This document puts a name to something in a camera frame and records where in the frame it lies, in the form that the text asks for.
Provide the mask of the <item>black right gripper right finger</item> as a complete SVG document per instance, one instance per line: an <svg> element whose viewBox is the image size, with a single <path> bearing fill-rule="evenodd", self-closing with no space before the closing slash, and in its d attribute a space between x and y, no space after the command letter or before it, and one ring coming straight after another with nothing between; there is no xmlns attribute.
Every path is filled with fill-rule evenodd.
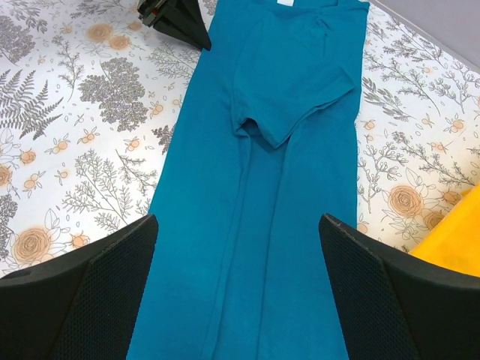
<svg viewBox="0 0 480 360"><path fill-rule="evenodd" d="M479 279L441 268L330 214L319 237L350 359L479 358Z"/></svg>

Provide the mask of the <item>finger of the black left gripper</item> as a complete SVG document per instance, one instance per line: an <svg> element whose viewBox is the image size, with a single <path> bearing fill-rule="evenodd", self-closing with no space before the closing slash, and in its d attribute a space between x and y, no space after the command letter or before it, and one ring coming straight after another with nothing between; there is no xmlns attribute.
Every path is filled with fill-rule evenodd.
<svg viewBox="0 0 480 360"><path fill-rule="evenodd" d="M212 43L196 0L142 0L137 5L142 24L198 50Z"/></svg>

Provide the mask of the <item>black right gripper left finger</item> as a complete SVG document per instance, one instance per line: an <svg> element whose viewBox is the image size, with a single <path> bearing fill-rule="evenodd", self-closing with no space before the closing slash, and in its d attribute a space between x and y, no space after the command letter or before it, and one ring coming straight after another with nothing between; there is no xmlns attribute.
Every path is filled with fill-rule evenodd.
<svg viewBox="0 0 480 360"><path fill-rule="evenodd" d="M148 214L105 238L1 279L2 359L125 359L158 222Z"/></svg>

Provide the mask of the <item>blue t shirt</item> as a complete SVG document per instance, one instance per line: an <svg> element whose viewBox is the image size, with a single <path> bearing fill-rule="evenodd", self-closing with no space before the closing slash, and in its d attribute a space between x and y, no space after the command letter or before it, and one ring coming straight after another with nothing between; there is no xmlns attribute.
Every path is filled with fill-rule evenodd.
<svg viewBox="0 0 480 360"><path fill-rule="evenodd" d="M356 222L366 1L220 1L150 212L129 359L345 359L318 224Z"/></svg>

